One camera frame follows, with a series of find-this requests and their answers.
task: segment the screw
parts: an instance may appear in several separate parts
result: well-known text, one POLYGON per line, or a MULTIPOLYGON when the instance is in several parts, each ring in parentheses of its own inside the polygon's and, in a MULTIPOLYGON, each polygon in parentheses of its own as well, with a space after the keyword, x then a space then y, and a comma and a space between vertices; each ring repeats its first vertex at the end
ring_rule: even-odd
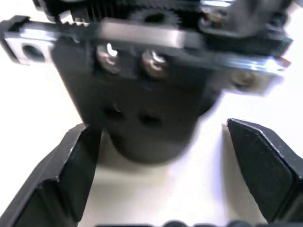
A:
POLYGON ((120 72, 118 52, 112 49, 111 44, 97 47, 97 59, 106 71, 113 74, 120 72))
POLYGON ((216 26, 224 27, 227 21, 227 12, 222 9, 212 9, 209 7, 201 8, 204 16, 199 19, 200 27, 210 27, 213 23, 216 26))
POLYGON ((256 76, 253 72, 242 71, 232 74, 231 79, 239 87, 249 87, 255 82, 256 76))
POLYGON ((166 76, 166 61, 155 51, 147 50, 142 55, 142 62, 146 72, 153 79, 164 79, 166 76))

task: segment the hole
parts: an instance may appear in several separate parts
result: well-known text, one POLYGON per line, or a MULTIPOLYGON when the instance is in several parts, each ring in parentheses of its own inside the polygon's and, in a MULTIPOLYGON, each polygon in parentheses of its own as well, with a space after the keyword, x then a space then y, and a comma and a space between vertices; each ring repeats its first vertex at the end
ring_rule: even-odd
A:
POLYGON ((163 13, 157 13, 157 14, 152 14, 152 15, 147 16, 144 19, 144 22, 160 24, 164 21, 164 19, 165 19, 165 15, 163 13))
POLYGON ((140 113, 139 114, 139 120, 141 124, 147 127, 161 127, 162 126, 162 120, 151 113, 140 113))
POLYGON ((287 15, 283 13, 275 13, 272 18, 270 24, 276 27, 283 27, 283 25, 287 22, 287 15))
POLYGON ((24 45, 22 47, 25 56, 32 61, 44 62, 45 57, 40 50, 31 45, 24 45))
POLYGON ((115 107, 105 108, 103 110, 103 112, 107 118, 115 120, 115 121, 122 121, 125 119, 125 116, 121 112, 121 110, 119 110, 118 108, 115 108, 115 107))

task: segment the white surface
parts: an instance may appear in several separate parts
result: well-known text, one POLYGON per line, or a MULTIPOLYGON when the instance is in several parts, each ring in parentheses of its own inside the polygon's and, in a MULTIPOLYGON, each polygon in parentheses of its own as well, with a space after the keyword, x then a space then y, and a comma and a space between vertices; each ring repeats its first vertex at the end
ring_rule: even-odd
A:
MULTIPOLYGON (((302 151, 302 10, 294 7, 288 32, 295 40, 284 81, 264 97, 224 94, 199 120, 187 153, 166 166, 144 167, 120 157, 108 140, 80 227, 179 219, 224 225, 231 219, 264 221, 243 182, 223 125, 230 117, 276 131, 298 155, 302 151)), ((45 20, 31 0, 2 3, 0 19, 15 14, 45 20)), ((0 49, 0 214, 31 171, 81 122, 52 65, 22 66, 0 49)))

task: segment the gear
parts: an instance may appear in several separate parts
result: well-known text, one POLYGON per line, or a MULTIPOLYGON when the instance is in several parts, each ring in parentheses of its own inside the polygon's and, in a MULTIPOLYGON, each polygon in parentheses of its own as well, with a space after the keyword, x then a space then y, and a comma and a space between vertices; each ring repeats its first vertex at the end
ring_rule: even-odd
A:
POLYGON ((172 11, 182 11, 195 13, 200 6, 198 0, 195 1, 167 1, 167 0, 120 0, 120 5, 132 8, 143 9, 163 9, 172 11))
POLYGON ((163 9, 142 9, 131 13, 128 18, 140 23, 154 23, 158 25, 179 26, 181 23, 177 14, 163 9))

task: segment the silver screw head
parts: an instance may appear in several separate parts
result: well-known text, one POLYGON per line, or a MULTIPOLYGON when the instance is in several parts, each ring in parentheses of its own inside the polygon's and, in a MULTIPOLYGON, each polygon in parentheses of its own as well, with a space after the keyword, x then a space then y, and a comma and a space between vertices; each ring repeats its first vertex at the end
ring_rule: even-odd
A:
POLYGON ((97 59, 106 71, 118 74, 121 70, 118 51, 112 49, 111 44, 97 47, 97 59))
POLYGON ((153 79, 165 79, 167 63, 155 51, 147 50, 142 55, 143 66, 153 79))
POLYGON ((255 82, 256 76, 250 71, 239 71, 232 74, 231 80, 239 87, 249 87, 255 82))

